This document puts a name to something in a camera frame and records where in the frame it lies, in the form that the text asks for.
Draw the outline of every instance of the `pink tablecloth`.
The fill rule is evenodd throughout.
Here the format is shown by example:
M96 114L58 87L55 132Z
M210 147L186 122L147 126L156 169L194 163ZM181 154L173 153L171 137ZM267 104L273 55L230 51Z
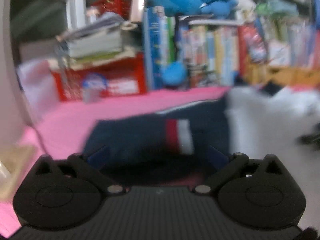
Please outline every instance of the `pink tablecloth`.
M143 96L107 98L88 105L82 102L63 103L48 113L37 128L49 154L55 159L65 159L70 154L81 151L97 120L119 119L152 113L192 101L216 99L221 97L227 89L220 87L189 91L160 90ZM20 143L34 144L39 147L36 134L31 128L26 128ZM43 152L38 149L29 168L41 154ZM0 203L0 214L0 234L9 237L20 228L12 204Z

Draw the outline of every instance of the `plastic container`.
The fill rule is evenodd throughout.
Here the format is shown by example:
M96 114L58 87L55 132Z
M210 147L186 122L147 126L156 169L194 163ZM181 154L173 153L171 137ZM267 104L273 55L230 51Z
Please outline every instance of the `plastic container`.
M135 58L124 58L99 67L82 70L65 70L67 84L61 78L60 70L52 71L60 101L84 99L84 89L99 87L100 97L139 95L147 92L143 54Z
M0 162L0 185L5 183L8 179L11 178L11 174L8 169Z
M96 6L102 15L105 12L114 12L119 14L123 19L128 20L132 0L98 0L91 4Z

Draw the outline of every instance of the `cable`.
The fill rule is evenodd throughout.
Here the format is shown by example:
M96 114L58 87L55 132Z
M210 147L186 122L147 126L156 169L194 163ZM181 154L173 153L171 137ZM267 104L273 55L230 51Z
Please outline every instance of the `cable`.
M38 129L34 125L30 125L30 127L35 131L35 133L37 135L37 139L38 139L41 150L44 152L44 154L51 156L49 154L47 148L44 145L44 141L43 141L43 137L42 137L41 133L38 131Z

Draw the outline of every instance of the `navy blue cloth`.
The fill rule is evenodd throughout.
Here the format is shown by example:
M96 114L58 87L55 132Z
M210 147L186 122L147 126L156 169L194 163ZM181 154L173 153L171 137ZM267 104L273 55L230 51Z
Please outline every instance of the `navy blue cloth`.
M211 145L208 147L207 158L208 162L217 170L222 169L229 163L229 157Z
M314 2L314 17L315 17L315 23L318 30L320 30L320 0L313 0Z
M210 175L215 168L209 165L208 146L213 146L226 156L230 154L226 108L224 96L167 114L99 121L86 142L83 157L124 185L171 180L200 167ZM168 119L189 120L194 155L172 156L166 151Z
M276 93L278 93L281 89L283 88L283 86L277 85L275 83L273 83L272 81L269 81L265 86L263 86L260 91L262 93L265 93L266 95L269 96L274 96Z

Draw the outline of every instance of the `blue book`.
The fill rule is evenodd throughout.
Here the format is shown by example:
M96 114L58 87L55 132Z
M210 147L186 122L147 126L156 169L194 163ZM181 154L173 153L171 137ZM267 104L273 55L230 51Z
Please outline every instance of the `blue book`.
M159 7L148 8L151 57L152 57L152 74L154 79L155 90L163 88L163 83L161 78L159 9L160 9Z
M144 65L145 76L147 78L148 90L154 89L153 62L151 56L150 32L149 32L149 15L148 8L143 13L143 47L144 47Z
M189 30L188 22L186 21L181 21L179 22L179 32L178 32L178 40L177 40L177 46L179 49L178 52L178 61L182 62L186 58L186 51L185 49L185 44L188 42L184 33Z
M159 47L160 47L160 57L161 57L161 68L165 69L169 62L169 32L168 32L168 20L167 17L159 17Z

